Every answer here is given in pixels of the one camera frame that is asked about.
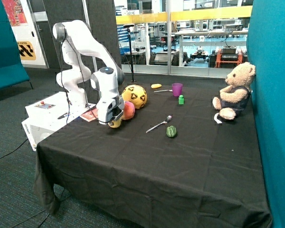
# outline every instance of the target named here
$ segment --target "gray carpet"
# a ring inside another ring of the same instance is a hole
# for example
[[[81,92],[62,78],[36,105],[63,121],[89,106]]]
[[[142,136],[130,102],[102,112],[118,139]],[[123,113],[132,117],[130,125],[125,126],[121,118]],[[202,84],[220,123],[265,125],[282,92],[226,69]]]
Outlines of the gray carpet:
[[[62,91],[56,83],[56,73],[59,70],[27,68],[26,71],[34,90],[30,88],[29,82],[0,90],[0,157],[13,151],[26,140],[21,126],[21,122],[27,118],[25,106]],[[226,86],[223,79],[213,78],[135,75],[135,80],[138,83],[163,85],[181,82],[186,87],[214,88],[218,93],[219,89]],[[124,84],[130,84],[130,81],[131,75],[126,75]],[[97,92],[92,91],[88,82],[85,85],[89,102],[95,103]],[[0,228],[37,228],[46,217],[47,213],[33,194],[34,174],[35,153],[28,142],[14,153],[0,159]],[[62,191],[62,187],[55,186],[57,196],[60,196]],[[42,227],[140,228],[130,221],[116,219],[93,205],[78,201],[67,190],[63,192],[62,199],[65,200],[58,213],[49,216]]]

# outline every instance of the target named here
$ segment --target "ball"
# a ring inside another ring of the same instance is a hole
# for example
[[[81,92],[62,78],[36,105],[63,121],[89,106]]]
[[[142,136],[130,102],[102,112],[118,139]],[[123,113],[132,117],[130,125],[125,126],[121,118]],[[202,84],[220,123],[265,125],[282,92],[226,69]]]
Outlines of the ball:
[[[135,106],[130,101],[126,101],[124,103],[123,115],[121,119],[129,120],[134,117],[134,114],[135,114]]]
[[[147,93],[140,85],[129,85],[122,92],[123,100],[133,103],[135,109],[143,108],[147,102]]]

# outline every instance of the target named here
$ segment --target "teddy bear ear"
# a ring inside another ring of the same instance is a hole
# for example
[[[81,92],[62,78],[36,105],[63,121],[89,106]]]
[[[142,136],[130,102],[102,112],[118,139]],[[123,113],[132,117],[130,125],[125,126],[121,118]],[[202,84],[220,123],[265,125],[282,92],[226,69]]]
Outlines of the teddy bear ear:
[[[249,75],[253,76],[256,74],[256,66],[250,64],[250,70],[249,70]]]

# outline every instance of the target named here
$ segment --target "purple cup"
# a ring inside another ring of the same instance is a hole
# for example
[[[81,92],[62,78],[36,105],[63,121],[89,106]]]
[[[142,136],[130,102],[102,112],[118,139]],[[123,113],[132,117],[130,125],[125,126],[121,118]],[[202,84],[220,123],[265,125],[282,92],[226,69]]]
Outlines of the purple cup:
[[[172,84],[172,91],[173,96],[180,96],[182,91],[182,84],[181,83],[173,83]]]

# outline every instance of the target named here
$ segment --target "teddy bear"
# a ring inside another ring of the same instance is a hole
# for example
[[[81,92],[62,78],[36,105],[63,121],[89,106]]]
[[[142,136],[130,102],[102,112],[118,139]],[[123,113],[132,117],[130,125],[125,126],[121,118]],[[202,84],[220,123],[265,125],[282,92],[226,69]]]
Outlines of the teddy bear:
[[[234,120],[246,108],[251,96],[250,85],[256,75],[256,66],[245,62],[235,67],[227,75],[226,83],[229,85],[219,91],[220,98],[214,97],[212,104],[220,110],[216,116],[223,120]]]

